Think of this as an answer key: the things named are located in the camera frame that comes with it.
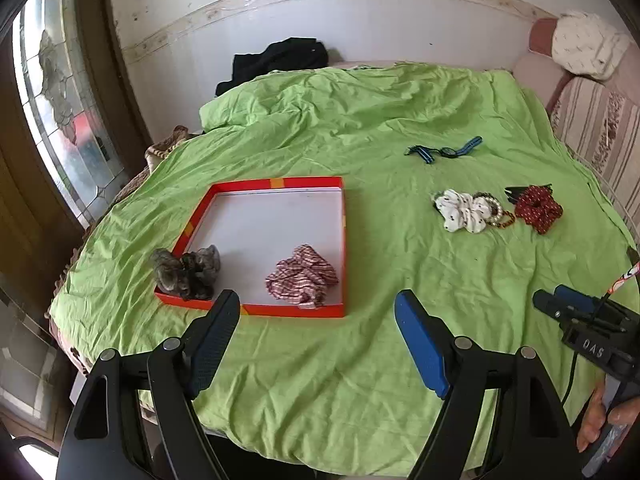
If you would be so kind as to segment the right hand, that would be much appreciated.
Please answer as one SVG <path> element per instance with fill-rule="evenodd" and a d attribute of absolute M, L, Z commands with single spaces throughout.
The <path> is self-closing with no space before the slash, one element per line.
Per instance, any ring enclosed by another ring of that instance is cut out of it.
<path fill-rule="evenodd" d="M 584 452 L 588 445 L 599 439 L 601 429 L 606 422 L 611 425 L 626 425 L 630 427 L 639 415 L 640 399 L 638 396 L 616 406 L 616 408 L 607 413 L 603 404 L 604 392 L 605 381 L 600 379 L 590 396 L 578 430 L 576 444 L 579 453 Z"/>

